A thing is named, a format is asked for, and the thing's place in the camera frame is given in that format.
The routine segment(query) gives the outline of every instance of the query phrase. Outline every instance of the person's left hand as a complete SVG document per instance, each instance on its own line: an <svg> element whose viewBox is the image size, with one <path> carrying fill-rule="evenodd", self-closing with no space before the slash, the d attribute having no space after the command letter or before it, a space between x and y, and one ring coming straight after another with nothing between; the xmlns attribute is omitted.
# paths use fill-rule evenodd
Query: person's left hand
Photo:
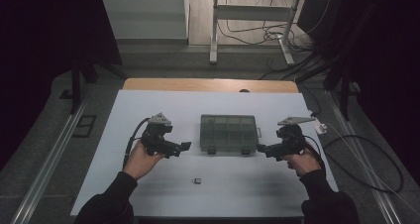
<svg viewBox="0 0 420 224"><path fill-rule="evenodd" d="M164 158L164 154L149 156L145 147L139 140L131 151L129 160L123 168L123 172L129 174L135 180L139 180L141 177L148 174L162 158Z"/></svg>

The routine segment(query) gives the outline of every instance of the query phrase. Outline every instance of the plastic box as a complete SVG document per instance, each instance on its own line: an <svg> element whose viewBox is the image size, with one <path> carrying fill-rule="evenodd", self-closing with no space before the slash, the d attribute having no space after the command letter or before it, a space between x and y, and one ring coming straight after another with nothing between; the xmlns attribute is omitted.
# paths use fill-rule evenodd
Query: plastic box
<svg viewBox="0 0 420 224"><path fill-rule="evenodd" d="M200 147L202 152L241 153L249 155L259 143L256 118L249 115L201 115Z"/></svg>

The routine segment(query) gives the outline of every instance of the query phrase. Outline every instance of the small square object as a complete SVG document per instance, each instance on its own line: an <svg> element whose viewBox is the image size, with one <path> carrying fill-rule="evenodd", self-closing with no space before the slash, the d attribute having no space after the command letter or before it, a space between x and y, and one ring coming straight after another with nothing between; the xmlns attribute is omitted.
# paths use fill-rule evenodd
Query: small square object
<svg viewBox="0 0 420 224"><path fill-rule="evenodd" d="M192 182L195 184L201 184L201 178L194 178Z"/></svg>

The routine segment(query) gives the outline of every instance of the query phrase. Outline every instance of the black sweatshirt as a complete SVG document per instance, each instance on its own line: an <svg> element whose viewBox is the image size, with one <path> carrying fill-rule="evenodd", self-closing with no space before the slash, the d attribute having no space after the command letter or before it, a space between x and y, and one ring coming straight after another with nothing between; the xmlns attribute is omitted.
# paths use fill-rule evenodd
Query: black sweatshirt
<svg viewBox="0 0 420 224"><path fill-rule="evenodd" d="M353 200L346 193L331 189L321 170L306 173L300 181L305 185L309 196L309 200L302 203L305 223L359 223ZM137 182L120 171L104 193L93 196L84 204L74 223L132 224L134 213L129 198L136 187Z"/></svg>

